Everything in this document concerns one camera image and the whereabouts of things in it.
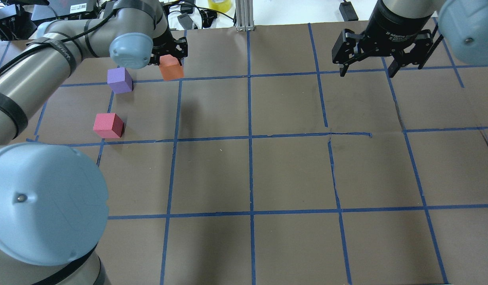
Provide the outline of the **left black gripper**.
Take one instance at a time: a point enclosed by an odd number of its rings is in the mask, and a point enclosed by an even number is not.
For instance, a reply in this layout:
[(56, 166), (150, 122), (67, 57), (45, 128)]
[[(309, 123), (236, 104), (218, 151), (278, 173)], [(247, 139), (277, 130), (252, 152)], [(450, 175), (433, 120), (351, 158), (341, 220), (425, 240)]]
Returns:
[(151, 65), (160, 65), (161, 56), (170, 55), (179, 61), (183, 66), (183, 61), (188, 57), (188, 43), (186, 37), (175, 39), (170, 31), (169, 25), (160, 36), (153, 38), (153, 50), (151, 52)]

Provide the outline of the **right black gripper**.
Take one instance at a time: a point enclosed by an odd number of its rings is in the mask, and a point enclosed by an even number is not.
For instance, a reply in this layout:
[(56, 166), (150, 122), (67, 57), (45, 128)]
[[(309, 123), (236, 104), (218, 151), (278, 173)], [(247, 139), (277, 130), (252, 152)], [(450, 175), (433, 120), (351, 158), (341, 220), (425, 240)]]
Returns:
[(433, 0), (378, 0), (363, 33), (343, 29), (332, 48), (332, 62), (338, 65), (340, 77), (367, 57), (392, 56), (390, 78), (402, 67), (425, 63), (433, 35), (423, 27), (434, 11)]

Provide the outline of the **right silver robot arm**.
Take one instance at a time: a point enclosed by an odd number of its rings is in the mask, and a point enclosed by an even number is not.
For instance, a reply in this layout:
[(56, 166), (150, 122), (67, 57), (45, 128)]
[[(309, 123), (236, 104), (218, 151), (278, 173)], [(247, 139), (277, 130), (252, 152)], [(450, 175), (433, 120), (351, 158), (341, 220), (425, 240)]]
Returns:
[(410, 64), (422, 69), (442, 40), (463, 63), (488, 65), (488, 0), (378, 0), (364, 31), (340, 32), (332, 62), (345, 76), (353, 63), (393, 57), (392, 78)]

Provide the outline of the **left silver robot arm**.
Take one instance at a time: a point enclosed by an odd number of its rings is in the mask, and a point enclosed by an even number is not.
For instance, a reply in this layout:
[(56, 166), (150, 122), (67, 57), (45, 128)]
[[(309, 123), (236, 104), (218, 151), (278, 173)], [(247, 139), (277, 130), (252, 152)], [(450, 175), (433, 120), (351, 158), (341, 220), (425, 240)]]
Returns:
[(166, 190), (174, 134), (107, 145), (98, 112), (118, 110), (103, 79), (110, 60), (144, 67), (174, 44), (159, 1), (119, 0), (104, 19), (47, 23), (0, 70), (0, 285), (160, 285), (161, 226), (111, 220), (112, 197)]

